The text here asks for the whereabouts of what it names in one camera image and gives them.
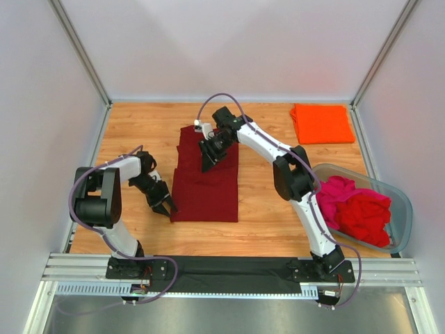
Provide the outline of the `dark red t shirt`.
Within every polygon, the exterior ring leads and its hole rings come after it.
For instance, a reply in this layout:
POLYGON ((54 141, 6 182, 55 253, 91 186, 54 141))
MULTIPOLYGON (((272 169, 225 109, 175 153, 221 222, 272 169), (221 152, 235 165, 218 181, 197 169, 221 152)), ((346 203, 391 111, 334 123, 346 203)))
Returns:
POLYGON ((178 163, 172 182, 172 199, 177 211, 174 222, 238 222, 238 145, 211 170, 202 172, 199 141, 204 137, 193 126, 180 129, 178 163))

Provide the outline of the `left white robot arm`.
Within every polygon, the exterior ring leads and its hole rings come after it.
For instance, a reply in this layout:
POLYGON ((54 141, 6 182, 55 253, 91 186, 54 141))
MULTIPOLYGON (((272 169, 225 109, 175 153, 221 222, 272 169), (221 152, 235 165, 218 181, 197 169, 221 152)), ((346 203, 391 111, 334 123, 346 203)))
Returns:
POLYGON ((145 258, 141 243, 132 237, 122 220, 121 185, 136 187, 149 208, 169 217, 177 211, 166 182, 156 170, 156 160, 147 151, 121 156, 96 168, 76 170, 70 191, 70 216, 96 232, 111 249, 108 279, 165 280, 172 265, 167 260, 145 258))

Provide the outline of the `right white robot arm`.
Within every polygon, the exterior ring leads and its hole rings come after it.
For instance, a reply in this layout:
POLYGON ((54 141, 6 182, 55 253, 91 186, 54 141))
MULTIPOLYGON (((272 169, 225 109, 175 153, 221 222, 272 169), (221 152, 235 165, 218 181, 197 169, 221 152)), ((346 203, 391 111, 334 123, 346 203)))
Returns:
POLYGON ((251 118, 245 115, 236 117, 227 107, 218 109, 212 117, 216 130, 198 118, 193 123, 195 131, 203 135, 199 141, 202 172, 221 163, 235 143, 245 145, 263 157, 272 166, 276 192, 291 204, 305 229, 316 268, 324 275, 333 274, 345 257, 318 208, 317 180, 305 149, 279 142, 251 118))

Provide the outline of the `black cloth strip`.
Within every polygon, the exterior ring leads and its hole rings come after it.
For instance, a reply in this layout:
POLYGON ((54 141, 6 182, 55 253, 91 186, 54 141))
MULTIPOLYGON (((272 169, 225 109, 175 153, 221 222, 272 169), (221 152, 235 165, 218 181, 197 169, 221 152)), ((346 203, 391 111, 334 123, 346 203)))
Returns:
POLYGON ((290 257, 174 256, 177 279, 169 292, 297 294, 290 257))

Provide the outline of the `folded orange t shirt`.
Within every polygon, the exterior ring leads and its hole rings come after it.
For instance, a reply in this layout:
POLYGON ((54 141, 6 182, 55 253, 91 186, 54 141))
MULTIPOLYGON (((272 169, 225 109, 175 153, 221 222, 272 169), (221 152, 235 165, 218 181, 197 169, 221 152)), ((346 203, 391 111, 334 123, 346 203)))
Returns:
POLYGON ((294 104, 289 112, 299 144, 354 143, 347 108, 332 104, 294 104))

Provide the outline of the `pink t shirt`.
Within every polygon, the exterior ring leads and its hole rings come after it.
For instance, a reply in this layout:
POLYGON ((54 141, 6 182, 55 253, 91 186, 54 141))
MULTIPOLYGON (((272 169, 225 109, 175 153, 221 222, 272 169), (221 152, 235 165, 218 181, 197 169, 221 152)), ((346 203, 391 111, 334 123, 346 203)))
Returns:
POLYGON ((318 205, 329 228, 340 230, 341 224, 336 218, 338 205, 346 204, 351 198, 359 199, 359 204, 369 202, 381 207, 383 212, 389 212, 391 198, 374 190, 357 188, 354 180, 334 175, 321 182, 321 191, 316 195, 318 205))

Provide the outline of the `clear plastic basket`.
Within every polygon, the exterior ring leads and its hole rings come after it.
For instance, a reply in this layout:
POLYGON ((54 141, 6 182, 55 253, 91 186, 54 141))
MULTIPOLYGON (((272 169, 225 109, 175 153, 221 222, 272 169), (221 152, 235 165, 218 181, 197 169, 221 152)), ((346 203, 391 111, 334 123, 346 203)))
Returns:
POLYGON ((385 247, 370 245, 364 241, 359 241, 339 230, 329 228, 331 232, 345 239, 353 241, 361 246, 381 251, 383 253, 399 253, 405 249, 410 239, 412 230, 412 205, 407 196, 399 189, 380 182, 371 177, 335 166, 333 164, 319 164, 314 167, 314 172, 321 182, 326 182, 328 177, 339 175, 355 181, 357 188, 374 190, 384 196, 391 198, 391 220, 386 224, 385 230, 389 235, 390 244, 385 247))

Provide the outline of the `bright red t shirt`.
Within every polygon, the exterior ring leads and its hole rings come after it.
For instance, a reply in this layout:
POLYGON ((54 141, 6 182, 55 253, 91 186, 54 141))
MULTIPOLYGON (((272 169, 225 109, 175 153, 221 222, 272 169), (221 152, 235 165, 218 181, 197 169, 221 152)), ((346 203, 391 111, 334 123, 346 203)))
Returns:
POLYGON ((339 231, 377 247, 390 244, 390 238, 385 230, 391 220, 391 199, 383 196, 376 198, 359 193, 337 203, 335 221, 339 231))

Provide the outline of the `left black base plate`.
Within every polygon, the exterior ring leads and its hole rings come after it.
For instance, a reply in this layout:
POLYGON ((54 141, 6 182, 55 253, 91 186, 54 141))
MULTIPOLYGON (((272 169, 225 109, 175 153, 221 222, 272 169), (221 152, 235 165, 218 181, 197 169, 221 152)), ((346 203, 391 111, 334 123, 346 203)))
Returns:
POLYGON ((138 261, 110 257, 105 277, 115 280, 165 280, 170 269, 175 270, 167 260, 138 261))

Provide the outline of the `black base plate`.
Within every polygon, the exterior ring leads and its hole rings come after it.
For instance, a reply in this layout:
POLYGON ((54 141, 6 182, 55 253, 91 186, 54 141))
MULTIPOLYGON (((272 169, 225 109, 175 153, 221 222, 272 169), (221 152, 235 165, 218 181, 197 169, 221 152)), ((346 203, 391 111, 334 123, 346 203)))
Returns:
POLYGON ((170 269, 175 270, 167 260, 138 261, 110 257, 105 277, 115 280, 165 280, 170 269))
POLYGON ((314 260, 292 259, 286 264, 294 281, 299 283, 354 283, 351 261, 345 260, 335 269, 324 269, 314 260))

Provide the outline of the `aluminium front rail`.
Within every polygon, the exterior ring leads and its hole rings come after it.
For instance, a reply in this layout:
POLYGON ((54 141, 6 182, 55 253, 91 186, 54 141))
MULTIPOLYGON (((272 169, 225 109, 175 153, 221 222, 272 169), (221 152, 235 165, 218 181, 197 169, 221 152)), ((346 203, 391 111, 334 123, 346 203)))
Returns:
MULTIPOLYGON (((105 281, 109 255, 52 253, 42 281, 105 281)), ((364 258, 360 285, 365 287, 422 287, 415 261, 410 258, 364 258)))

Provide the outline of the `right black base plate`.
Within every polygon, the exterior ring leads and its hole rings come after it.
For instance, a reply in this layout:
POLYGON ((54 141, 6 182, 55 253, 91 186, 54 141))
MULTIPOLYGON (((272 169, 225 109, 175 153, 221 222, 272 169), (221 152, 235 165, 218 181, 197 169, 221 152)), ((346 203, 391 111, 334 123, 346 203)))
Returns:
POLYGON ((299 283, 354 283, 351 261, 345 260, 335 269, 324 269, 314 260, 292 259, 286 264, 294 281, 299 283))

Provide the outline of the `left aluminium frame post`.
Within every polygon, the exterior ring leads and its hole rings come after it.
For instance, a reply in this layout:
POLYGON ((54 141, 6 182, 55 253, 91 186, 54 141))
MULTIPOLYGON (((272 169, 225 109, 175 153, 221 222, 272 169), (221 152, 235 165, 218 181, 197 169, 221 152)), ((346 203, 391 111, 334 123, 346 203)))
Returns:
POLYGON ((94 65, 92 64, 86 48, 83 46, 83 43, 78 33, 76 32, 72 20, 70 19, 70 16, 68 15, 67 10, 63 5, 63 2, 60 0, 49 0, 49 5, 53 9, 55 16, 57 17, 60 25, 62 26, 64 32, 68 37, 68 40, 73 46, 74 51, 81 61, 81 64, 85 69, 89 79, 91 80, 93 87, 97 91, 98 95, 101 97, 103 103, 105 103, 106 106, 110 106, 112 104, 112 100, 106 92, 102 80, 99 78, 99 75, 94 65))

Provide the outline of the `aluminium frame post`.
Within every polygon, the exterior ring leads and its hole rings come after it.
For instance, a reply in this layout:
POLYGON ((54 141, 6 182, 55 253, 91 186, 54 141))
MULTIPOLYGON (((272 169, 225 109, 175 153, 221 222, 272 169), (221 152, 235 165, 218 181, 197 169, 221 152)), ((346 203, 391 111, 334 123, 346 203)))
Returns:
POLYGON ((373 80, 380 71, 380 68, 383 66, 384 62, 388 58, 390 52, 394 48, 397 40, 403 32, 403 29, 406 27, 413 12, 420 3, 421 1, 419 0, 408 0, 405 2, 400 14, 396 18, 395 23, 390 29, 388 36, 386 37, 379 52, 377 53, 377 56, 372 62, 369 71, 366 73, 366 76, 364 77, 357 92, 355 93, 354 98, 351 99, 350 106, 353 109, 357 108, 359 103, 363 100, 367 90, 370 88, 373 80))
POLYGON ((49 5, 53 9, 55 16, 57 17, 60 25, 62 26, 64 32, 68 37, 68 40, 73 46, 74 51, 81 61, 81 64, 85 69, 89 79, 91 80, 93 87, 97 91, 98 95, 101 97, 103 103, 105 103, 106 106, 110 106, 112 104, 112 100, 106 92, 102 80, 99 78, 99 75, 94 65, 92 64, 86 48, 83 46, 83 43, 78 33, 76 32, 72 20, 70 19, 70 16, 68 15, 67 10, 63 5, 63 2, 60 0, 49 0, 49 5))

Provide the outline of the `right aluminium frame post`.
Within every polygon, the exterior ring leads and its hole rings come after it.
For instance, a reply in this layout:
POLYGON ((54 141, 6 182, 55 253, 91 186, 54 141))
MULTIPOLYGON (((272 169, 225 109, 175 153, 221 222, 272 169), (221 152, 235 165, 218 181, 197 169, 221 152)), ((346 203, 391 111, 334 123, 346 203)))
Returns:
POLYGON ((350 106, 353 109, 357 108, 359 103, 363 100, 367 90, 370 88, 373 80, 380 71, 380 68, 383 66, 384 62, 388 58, 390 52, 394 48, 397 40, 403 32, 403 29, 406 27, 413 12, 420 3, 421 1, 419 0, 408 0, 405 2, 400 14, 396 18, 395 23, 390 29, 388 36, 386 37, 379 52, 377 53, 377 56, 372 62, 369 71, 366 73, 366 76, 364 77, 357 92, 355 93, 354 98, 351 99, 350 106))

